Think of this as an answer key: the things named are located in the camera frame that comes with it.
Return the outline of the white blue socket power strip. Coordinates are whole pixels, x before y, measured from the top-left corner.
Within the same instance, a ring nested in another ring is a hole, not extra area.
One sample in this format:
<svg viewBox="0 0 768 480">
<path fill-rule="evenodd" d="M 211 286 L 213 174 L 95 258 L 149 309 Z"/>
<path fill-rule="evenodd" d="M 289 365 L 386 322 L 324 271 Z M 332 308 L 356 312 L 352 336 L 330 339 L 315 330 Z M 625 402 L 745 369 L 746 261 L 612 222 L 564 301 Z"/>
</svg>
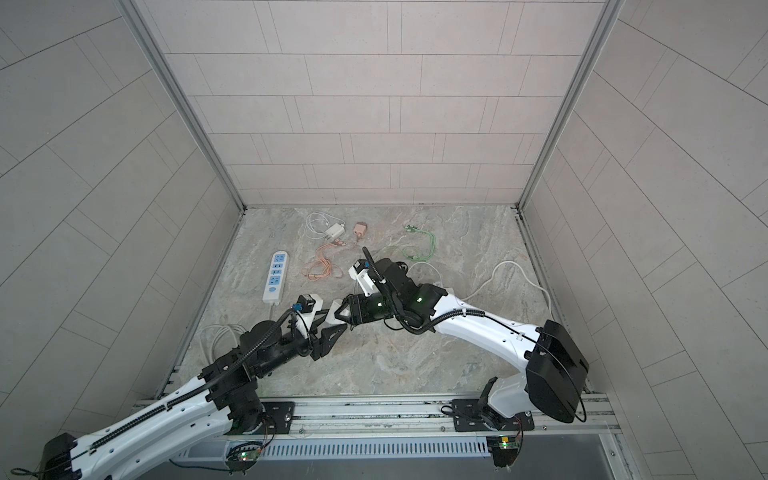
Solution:
<svg viewBox="0 0 768 480">
<path fill-rule="evenodd" d="M 285 284 L 288 260 L 289 255 L 286 251 L 277 251 L 272 255 L 262 295 L 264 303 L 276 305 L 280 302 Z"/>
</svg>

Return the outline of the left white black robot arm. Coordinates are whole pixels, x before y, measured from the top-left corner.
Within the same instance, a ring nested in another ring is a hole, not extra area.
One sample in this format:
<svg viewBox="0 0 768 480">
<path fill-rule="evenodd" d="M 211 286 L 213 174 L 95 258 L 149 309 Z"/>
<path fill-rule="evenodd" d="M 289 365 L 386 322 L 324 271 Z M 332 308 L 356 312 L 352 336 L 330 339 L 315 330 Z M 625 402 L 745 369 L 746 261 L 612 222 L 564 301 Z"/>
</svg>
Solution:
<svg viewBox="0 0 768 480">
<path fill-rule="evenodd" d="M 33 479 L 136 479 L 206 439 L 267 435 L 259 379 L 297 356 L 327 355 L 358 312 L 347 302 L 324 309 L 320 300 L 301 296 L 277 320 L 243 333 L 236 347 L 175 392 L 92 434 L 60 434 L 46 443 L 36 470 L 12 473 Z"/>
</svg>

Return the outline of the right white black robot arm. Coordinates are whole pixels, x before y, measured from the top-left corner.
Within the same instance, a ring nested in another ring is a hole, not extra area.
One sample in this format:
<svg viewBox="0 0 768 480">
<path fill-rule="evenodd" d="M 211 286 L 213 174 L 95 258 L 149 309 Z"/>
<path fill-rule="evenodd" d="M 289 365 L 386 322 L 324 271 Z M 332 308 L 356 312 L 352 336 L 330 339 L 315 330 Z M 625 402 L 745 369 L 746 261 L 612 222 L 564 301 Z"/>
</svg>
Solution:
<svg viewBox="0 0 768 480">
<path fill-rule="evenodd" d="M 441 286 L 415 283 L 403 262 L 374 260 L 365 250 L 350 275 L 362 291 L 334 309 L 351 326 L 395 319 L 412 335 L 441 333 L 505 360 L 516 374 L 491 378 L 467 419 L 502 430 L 537 410 L 561 423 L 585 421 L 582 393 L 589 365 L 568 331 L 548 319 L 541 326 L 515 322 L 476 308 Z"/>
</svg>

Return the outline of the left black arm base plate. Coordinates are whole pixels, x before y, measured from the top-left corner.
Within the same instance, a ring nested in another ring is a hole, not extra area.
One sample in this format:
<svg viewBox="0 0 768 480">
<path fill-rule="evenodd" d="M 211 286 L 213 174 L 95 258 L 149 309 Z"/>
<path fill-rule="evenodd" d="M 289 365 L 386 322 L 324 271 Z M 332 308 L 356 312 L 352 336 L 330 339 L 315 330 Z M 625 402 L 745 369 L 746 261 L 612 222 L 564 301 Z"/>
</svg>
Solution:
<svg viewBox="0 0 768 480">
<path fill-rule="evenodd" d="M 262 402 L 249 411 L 240 426 L 234 429 L 242 435 L 284 435 L 290 432 L 296 403 L 292 401 Z"/>
</svg>

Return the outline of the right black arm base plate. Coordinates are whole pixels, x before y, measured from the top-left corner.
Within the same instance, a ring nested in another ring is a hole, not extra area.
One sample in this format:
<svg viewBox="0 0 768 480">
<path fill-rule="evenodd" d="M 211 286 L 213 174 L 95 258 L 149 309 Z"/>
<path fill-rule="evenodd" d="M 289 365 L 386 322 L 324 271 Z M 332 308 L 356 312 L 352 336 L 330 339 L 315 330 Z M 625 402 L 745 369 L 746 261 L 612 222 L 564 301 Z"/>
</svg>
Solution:
<svg viewBox="0 0 768 480">
<path fill-rule="evenodd" d="M 440 411 L 453 420 L 456 432 L 528 432 L 535 428 L 532 417 L 526 413 L 504 417 L 479 399 L 453 399 Z"/>
</svg>

